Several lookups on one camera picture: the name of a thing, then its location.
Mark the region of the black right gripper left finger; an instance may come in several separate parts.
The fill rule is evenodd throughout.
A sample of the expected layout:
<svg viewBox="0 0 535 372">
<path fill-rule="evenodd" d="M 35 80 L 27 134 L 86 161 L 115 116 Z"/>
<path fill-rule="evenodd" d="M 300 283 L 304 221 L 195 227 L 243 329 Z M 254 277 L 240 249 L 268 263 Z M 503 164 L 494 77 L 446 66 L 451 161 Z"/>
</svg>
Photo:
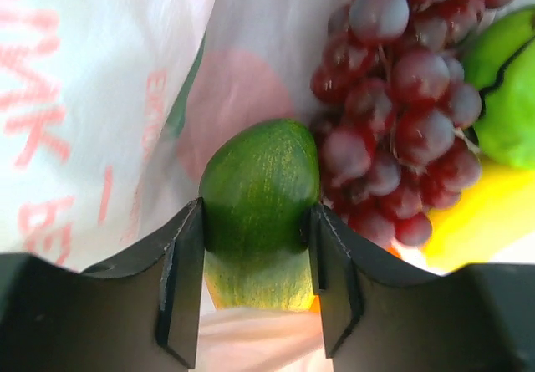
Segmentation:
<svg viewBox="0 0 535 372">
<path fill-rule="evenodd" d="M 4 371 L 188 371 L 196 365 L 202 202 L 75 273 L 29 253 L 1 257 Z"/>
</svg>

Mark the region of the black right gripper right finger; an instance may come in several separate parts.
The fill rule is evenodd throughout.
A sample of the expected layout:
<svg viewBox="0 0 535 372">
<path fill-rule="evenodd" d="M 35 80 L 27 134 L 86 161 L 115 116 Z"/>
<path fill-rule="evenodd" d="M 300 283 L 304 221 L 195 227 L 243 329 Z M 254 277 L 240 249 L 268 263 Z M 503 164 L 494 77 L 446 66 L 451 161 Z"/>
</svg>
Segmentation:
<svg viewBox="0 0 535 372">
<path fill-rule="evenodd" d="M 308 211 L 313 290 L 337 371 L 531 371 L 534 268 L 471 264 L 445 276 Z"/>
</svg>

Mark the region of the green orange fake mango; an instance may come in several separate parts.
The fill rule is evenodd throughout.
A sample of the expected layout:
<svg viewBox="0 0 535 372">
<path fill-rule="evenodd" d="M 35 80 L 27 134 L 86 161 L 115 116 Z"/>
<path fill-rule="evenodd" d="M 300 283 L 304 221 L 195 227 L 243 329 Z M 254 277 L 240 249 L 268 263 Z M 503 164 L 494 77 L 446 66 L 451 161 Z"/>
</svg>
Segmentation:
<svg viewBox="0 0 535 372">
<path fill-rule="evenodd" d="M 234 136 L 208 161 L 199 195 L 215 306 L 309 310 L 313 284 L 300 223 L 319 200 L 320 179 L 308 129 L 276 119 Z"/>
</svg>

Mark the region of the orange fake fruit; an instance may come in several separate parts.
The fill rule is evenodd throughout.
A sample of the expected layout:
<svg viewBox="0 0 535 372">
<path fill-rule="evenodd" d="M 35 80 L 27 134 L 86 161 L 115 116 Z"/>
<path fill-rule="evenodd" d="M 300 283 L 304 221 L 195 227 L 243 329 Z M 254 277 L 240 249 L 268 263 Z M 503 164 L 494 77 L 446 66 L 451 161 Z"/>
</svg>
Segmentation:
<svg viewBox="0 0 535 372">
<path fill-rule="evenodd" d="M 386 251 L 388 253 L 390 253 L 391 255 L 393 255 L 394 257 L 402 260 L 403 257 L 400 255 L 400 252 L 397 250 L 397 248 L 393 245 L 393 244 L 390 244 L 387 248 L 386 248 Z"/>
</svg>

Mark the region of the pink plastic bag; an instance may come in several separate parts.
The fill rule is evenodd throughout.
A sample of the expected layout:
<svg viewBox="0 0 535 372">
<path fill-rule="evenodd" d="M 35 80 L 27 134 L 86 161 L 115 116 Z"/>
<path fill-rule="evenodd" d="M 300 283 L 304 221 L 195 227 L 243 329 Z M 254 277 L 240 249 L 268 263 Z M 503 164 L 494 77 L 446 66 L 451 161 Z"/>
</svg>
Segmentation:
<svg viewBox="0 0 535 372">
<path fill-rule="evenodd" d="M 343 0 L 1 0 L 1 257 L 80 273 L 194 201 L 238 131 L 318 110 Z"/>
</svg>

